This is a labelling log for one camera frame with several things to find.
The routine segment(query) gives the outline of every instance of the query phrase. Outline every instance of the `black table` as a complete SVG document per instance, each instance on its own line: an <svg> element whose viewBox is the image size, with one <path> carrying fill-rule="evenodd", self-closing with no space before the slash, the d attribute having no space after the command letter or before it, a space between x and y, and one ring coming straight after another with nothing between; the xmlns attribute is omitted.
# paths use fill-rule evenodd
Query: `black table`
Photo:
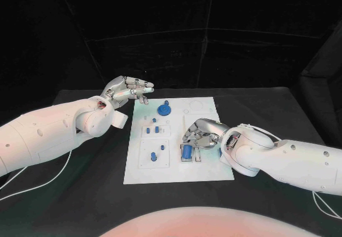
<svg viewBox="0 0 342 237"><path fill-rule="evenodd" d="M99 95L101 91L60 91L54 104ZM160 89L148 98L213 96L220 122L249 123L282 139L323 144L287 88ZM0 202L1 236L98 236L131 218L183 206L239 209L272 217L323 236L340 236L340 221L316 208L311 193L275 181L259 171L233 181L122 185L132 101L118 110L128 115L124 129L109 128L102 137L72 151L56 180L37 190ZM46 183L66 156L29 167L1 190L5 196ZM321 195L337 213L340 197Z"/></svg>

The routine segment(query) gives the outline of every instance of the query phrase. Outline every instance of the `white board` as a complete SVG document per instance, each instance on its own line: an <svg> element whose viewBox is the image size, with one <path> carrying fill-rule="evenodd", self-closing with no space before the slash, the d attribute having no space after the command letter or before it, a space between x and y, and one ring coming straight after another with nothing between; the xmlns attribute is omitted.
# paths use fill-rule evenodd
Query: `white board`
<svg viewBox="0 0 342 237"><path fill-rule="evenodd" d="M166 100L170 114L160 116L157 108ZM231 167L219 161L218 145L210 150L199 150L200 162L194 159L180 161L181 137L199 118L219 121L212 97L150 99L147 106L135 100L124 184L233 180ZM155 161L150 159L151 152L155 153Z"/></svg>

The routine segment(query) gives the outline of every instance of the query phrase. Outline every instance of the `white wire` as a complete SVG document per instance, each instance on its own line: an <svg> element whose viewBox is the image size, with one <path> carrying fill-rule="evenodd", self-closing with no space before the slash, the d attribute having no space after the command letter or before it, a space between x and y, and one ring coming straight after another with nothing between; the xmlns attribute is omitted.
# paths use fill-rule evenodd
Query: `white wire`
<svg viewBox="0 0 342 237"><path fill-rule="evenodd" d="M23 167L23 169L18 171L18 173L13 176L13 178L4 183L4 185L0 187L0 190L3 189L3 187L10 183L10 181L14 179L14 177L23 172L23 170L26 169L27 167Z"/></svg>
<svg viewBox="0 0 342 237"><path fill-rule="evenodd" d="M57 178L57 176L60 175L60 173L62 173L62 171L63 171L63 169L65 169L65 167L66 167L66 164L67 164L67 162L69 162L69 156L67 156L67 160L66 160L66 162L65 162L65 165L63 165L63 167L62 167L62 170L59 171L59 173L56 174L54 178L53 178L49 182L46 182L44 184L41 184L41 185L39 185L39 186L36 186L36 187L33 187L33 188L30 188L30 189L26 189L26 190L23 190L23 191L20 191L20 192L17 192L17 193L10 194L8 196L3 197L3 198L0 199L0 201L4 200L4 199L8 198L8 197L17 195L17 194L21 194L21 193L24 193L24 192L27 192L27 191L31 191L33 189L37 189L37 188L40 188L41 186L44 186L46 184L49 184L49 183Z"/></svg>
<svg viewBox="0 0 342 237"><path fill-rule="evenodd" d="M311 191L313 201L314 201L314 203L316 203L317 208L320 209L320 206L319 206L319 204L317 204L314 195L319 197L319 195L316 194L316 192ZM326 205L326 207L329 208L329 210L333 212L332 208L329 207L329 205L326 204L326 202L323 201L323 199L321 199L320 197L319 197L319 199L320 199L320 201L323 202L323 204ZM337 219L342 220L342 217L340 217L334 212L333 212L333 214L334 214L334 216L333 216L333 215L330 215L329 213L326 213L321 209L320 209L320 211L321 211L326 215L329 215L330 217L337 218Z"/></svg>
<svg viewBox="0 0 342 237"><path fill-rule="evenodd" d="M281 141L281 139L280 139L277 136L274 136L267 130L264 130L264 129L261 129L261 128L252 126L252 125L248 125L248 126L252 127L252 128L255 128L255 129L258 129L261 132L264 132L265 134L271 135L278 141Z"/></svg>

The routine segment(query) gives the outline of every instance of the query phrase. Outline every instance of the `small blue piece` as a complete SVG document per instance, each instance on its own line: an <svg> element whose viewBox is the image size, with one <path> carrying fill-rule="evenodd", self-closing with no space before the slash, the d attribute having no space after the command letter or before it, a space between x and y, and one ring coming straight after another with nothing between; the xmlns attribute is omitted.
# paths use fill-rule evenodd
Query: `small blue piece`
<svg viewBox="0 0 342 237"><path fill-rule="evenodd" d="M151 152L151 161L155 161L157 160L157 156L155 156L155 153Z"/></svg>
<svg viewBox="0 0 342 237"><path fill-rule="evenodd" d="M183 159L190 159L190 153L192 153L192 146L190 145L183 145L181 158Z"/></svg>
<svg viewBox="0 0 342 237"><path fill-rule="evenodd" d="M168 101L164 101L164 104L158 106L158 114L161 116L167 116L171 112L171 108L168 106Z"/></svg>

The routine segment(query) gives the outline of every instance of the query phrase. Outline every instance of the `robotic arm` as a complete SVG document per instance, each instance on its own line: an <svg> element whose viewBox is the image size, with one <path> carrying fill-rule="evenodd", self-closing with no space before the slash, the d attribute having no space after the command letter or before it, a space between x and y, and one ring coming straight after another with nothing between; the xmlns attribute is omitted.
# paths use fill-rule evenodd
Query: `robotic arm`
<svg viewBox="0 0 342 237"><path fill-rule="evenodd" d="M254 126L229 128L200 118L189 127L183 142L202 149L220 143L220 159L246 176L254 177L262 170L282 183L342 195L342 150L291 140L272 142L268 135Z"/></svg>
<svg viewBox="0 0 342 237"><path fill-rule="evenodd" d="M128 99L147 105L143 93L148 92L150 82L119 76L101 96L34 110L10 121L0 127L0 176L57 158L99 137L111 125L122 128L127 115L115 109Z"/></svg>

